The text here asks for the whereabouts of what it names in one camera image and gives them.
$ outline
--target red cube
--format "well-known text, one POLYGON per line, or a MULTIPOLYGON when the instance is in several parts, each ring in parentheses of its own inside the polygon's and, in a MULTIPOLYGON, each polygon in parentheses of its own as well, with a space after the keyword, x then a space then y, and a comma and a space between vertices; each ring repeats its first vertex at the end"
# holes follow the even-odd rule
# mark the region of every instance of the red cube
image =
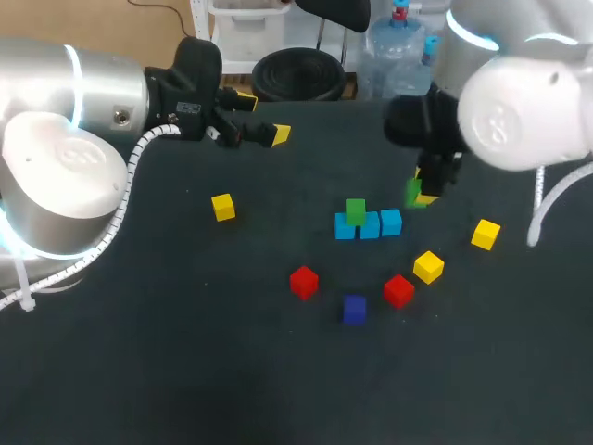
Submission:
POLYGON ((396 10, 392 13, 394 20, 402 21, 408 18, 408 9, 406 7, 396 7, 396 10))
POLYGON ((319 288, 319 276, 309 267, 303 266, 290 275, 290 290, 297 294, 300 299, 306 301, 317 292, 319 288))
POLYGON ((414 285, 403 276, 392 278, 385 285, 385 299, 396 308, 406 306, 414 297, 414 285))

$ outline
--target green cube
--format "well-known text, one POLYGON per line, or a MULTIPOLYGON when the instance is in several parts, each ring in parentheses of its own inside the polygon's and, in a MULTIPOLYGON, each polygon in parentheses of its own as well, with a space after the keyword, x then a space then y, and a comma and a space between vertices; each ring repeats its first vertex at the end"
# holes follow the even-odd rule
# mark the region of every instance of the green cube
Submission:
POLYGON ((422 191, 423 182, 420 179, 411 178, 406 183, 405 203, 406 209, 426 209, 426 204, 416 204, 416 198, 422 191))
POLYGON ((367 221, 367 205, 364 199, 346 200, 346 224, 363 226, 367 221))

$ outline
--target white cable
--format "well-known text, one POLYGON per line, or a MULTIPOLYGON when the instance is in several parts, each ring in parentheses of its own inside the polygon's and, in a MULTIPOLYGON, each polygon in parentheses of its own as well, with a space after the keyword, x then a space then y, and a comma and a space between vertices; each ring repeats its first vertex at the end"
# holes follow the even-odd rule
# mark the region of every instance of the white cable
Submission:
POLYGON ((534 193, 534 213, 541 206, 544 199, 544 187, 546 185, 546 167, 539 167, 536 171, 536 192, 534 193))
MULTIPOLYGON (((63 281, 66 278, 73 276, 74 274, 80 272, 82 269, 92 264, 107 249, 107 247, 109 246, 109 244, 111 244, 111 241, 113 241, 113 238, 119 231, 121 222, 123 221, 123 217, 126 214, 126 209, 128 208, 128 199, 130 198, 130 191, 132 190, 133 177, 134 172, 136 171, 137 161, 142 156, 142 153, 144 152, 146 146, 148 146, 148 144, 150 144, 150 142, 153 139, 156 139, 157 137, 163 134, 175 135, 181 134, 181 131, 179 130, 179 127, 175 125, 160 125, 159 127, 149 130, 140 138, 132 152, 132 155, 130 156, 130 161, 128 162, 128 184, 126 186, 126 191, 123 195, 120 206, 118 207, 113 217, 111 217, 111 221, 109 222, 106 235, 99 242, 96 248, 92 249, 88 253, 88 255, 82 258, 82 260, 75 262, 63 271, 54 273, 53 275, 50 275, 47 278, 38 281, 37 283, 33 283, 30 287, 31 292, 38 292, 41 289, 45 289, 46 287, 55 285, 56 283, 59 283, 60 281, 63 281)), ((9 304, 21 300, 22 295, 22 290, 17 290, 7 295, 3 299, 0 299, 0 311, 3 310, 9 304)))
POLYGON ((22 260, 19 254, 14 255, 13 261, 15 263, 15 268, 17 269, 20 291, 22 293, 20 307, 24 311, 32 311, 35 309, 35 300, 31 296, 31 288, 29 287, 29 277, 27 276, 27 269, 25 269, 25 261, 22 260))
POLYGON ((564 193, 571 185, 580 181, 581 179, 593 174, 593 162, 590 162, 583 167, 579 167, 572 173, 564 176, 562 180, 557 183, 554 188, 548 193, 541 203, 541 206, 534 213, 534 217, 529 225, 529 231, 527 232, 527 245, 533 247, 539 241, 539 235, 541 234, 541 224, 544 222, 544 218, 548 214, 552 205, 556 200, 564 193))

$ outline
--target white container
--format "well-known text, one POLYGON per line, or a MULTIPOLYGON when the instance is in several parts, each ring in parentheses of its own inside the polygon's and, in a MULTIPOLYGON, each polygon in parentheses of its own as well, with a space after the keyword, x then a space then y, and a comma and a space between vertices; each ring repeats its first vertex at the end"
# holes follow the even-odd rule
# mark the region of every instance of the white container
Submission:
POLYGON ((257 62, 284 48, 284 14, 290 5, 277 4, 279 7, 236 9, 237 0, 209 0, 208 11, 215 24, 212 42, 221 50, 223 60, 257 62))

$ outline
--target yellow cube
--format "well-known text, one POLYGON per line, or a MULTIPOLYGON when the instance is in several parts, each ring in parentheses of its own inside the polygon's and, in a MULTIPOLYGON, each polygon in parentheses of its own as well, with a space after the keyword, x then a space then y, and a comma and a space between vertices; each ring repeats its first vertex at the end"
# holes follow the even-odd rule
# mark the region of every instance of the yellow cube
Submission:
POLYGON ((414 262, 414 275, 430 285, 443 273, 445 263, 430 250, 414 262))
POLYGON ((218 195, 212 197, 212 205, 216 214, 216 221, 225 221, 234 218, 234 204, 231 195, 218 195))
POLYGON ((500 226, 493 222, 482 220, 473 232, 472 244, 485 250, 492 249, 494 242, 497 240, 500 226))
POLYGON ((438 199, 438 197, 431 197, 430 195, 423 195, 421 193, 416 197, 416 201, 414 203, 424 205, 424 206, 430 206, 437 199, 438 199))

